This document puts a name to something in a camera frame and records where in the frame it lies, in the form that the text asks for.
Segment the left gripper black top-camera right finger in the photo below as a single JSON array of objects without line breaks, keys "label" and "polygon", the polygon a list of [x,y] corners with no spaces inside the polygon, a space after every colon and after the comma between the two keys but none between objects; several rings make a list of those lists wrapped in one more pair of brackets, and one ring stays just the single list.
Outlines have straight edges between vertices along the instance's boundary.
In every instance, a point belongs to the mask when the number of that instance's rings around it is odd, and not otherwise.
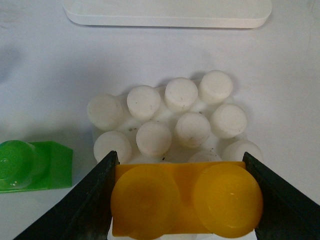
[{"label": "left gripper black top-camera right finger", "polygon": [[254,229],[258,240],[318,240],[320,206],[248,152],[242,161],[257,181],[263,213]]}]

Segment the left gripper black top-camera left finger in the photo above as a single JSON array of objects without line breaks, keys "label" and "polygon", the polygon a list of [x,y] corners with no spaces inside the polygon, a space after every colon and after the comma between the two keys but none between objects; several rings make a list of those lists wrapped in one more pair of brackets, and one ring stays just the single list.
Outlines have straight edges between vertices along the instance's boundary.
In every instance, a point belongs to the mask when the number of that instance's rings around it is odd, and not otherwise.
[{"label": "left gripper black top-camera left finger", "polygon": [[116,151],[108,153],[61,201],[17,240],[106,240],[111,227]]}]

